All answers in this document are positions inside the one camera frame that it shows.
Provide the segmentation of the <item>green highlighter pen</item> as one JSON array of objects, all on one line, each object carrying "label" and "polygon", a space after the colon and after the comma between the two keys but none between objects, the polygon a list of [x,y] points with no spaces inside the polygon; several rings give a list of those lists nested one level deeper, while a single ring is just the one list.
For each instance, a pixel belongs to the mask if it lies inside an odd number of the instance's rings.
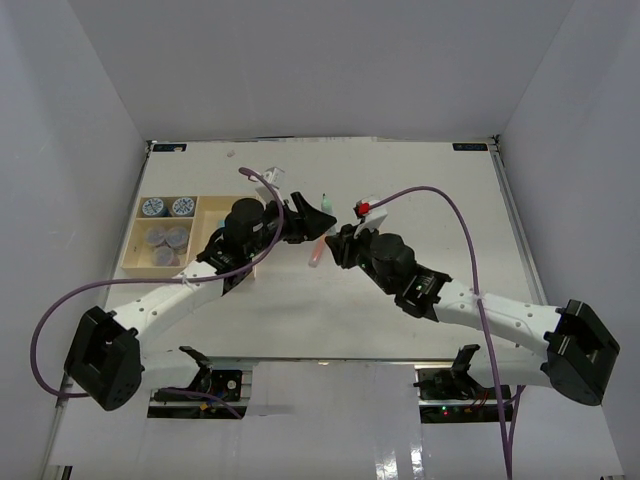
[{"label": "green highlighter pen", "polygon": [[328,198],[328,196],[326,194],[322,195],[322,200],[321,200],[321,211],[323,213],[326,213],[328,215],[332,215],[333,214],[333,205],[331,200]]}]

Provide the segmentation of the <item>paperclip jar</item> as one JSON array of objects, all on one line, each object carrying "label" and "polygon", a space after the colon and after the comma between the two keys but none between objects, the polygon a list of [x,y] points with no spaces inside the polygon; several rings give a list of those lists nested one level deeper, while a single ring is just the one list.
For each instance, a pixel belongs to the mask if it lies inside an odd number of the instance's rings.
[{"label": "paperclip jar", "polygon": [[178,266],[180,260],[172,248],[163,245],[152,251],[151,263],[154,267],[173,267]]},{"label": "paperclip jar", "polygon": [[163,226],[149,227],[144,233],[144,242],[151,249],[165,246],[166,229]]},{"label": "paperclip jar", "polygon": [[175,226],[166,231],[167,245],[177,252],[184,253],[189,244],[190,233],[186,227]]}]

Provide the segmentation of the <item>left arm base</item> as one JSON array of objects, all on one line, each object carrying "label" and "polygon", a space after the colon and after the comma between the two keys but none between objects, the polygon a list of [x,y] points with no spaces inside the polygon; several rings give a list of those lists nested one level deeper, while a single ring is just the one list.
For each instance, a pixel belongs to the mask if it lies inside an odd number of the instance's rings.
[{"label": "left arm base", "polygon": [[156,419],[240,420],[247,410],[241,370],[204,369],[188,387],[153,393],[148,417]]}]

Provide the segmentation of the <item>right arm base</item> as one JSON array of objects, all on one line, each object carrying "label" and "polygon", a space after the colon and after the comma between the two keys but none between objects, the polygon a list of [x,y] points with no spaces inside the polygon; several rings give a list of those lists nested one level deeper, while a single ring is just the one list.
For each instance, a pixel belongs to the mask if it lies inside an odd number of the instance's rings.
[{"label": "right arm base", "polygon": [[422,424],[499,422],[495,389],[484,388],[468,376],[455,377],[450,369],[421,368],[413,386],[418,390]]}]

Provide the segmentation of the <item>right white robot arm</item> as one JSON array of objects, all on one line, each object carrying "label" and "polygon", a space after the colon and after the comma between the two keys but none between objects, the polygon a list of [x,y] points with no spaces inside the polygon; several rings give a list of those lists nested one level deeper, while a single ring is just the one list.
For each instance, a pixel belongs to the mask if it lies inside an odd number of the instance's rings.
[{"label": "right white robot arm", "polygon": [[571,299],[554,307],[476,294],[420,265],[397,234],[345,225],[325,242],[339,267],[361,269],[404,313],[487,330],[528,350],[527,360],[499,362],[504,382],[548,386],[582,405],[602,403],[620,345],[587,303]]}]

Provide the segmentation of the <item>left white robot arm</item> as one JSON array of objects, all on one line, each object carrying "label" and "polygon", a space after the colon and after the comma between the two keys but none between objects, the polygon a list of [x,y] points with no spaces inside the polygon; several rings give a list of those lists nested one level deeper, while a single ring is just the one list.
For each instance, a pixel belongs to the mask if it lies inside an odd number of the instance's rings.
[{"label": "left white robot arm", "polygon": [[292,193],[291,199],[291,205],[235,201],[223,226],[171,283],[110,312],[87,310],[65,372],[104,410],[123,406],[151,372],[143,351],[155,338],[239,285],[270,245],[314,241],[336,224],[333,215],[314,208],[301,193]]}]

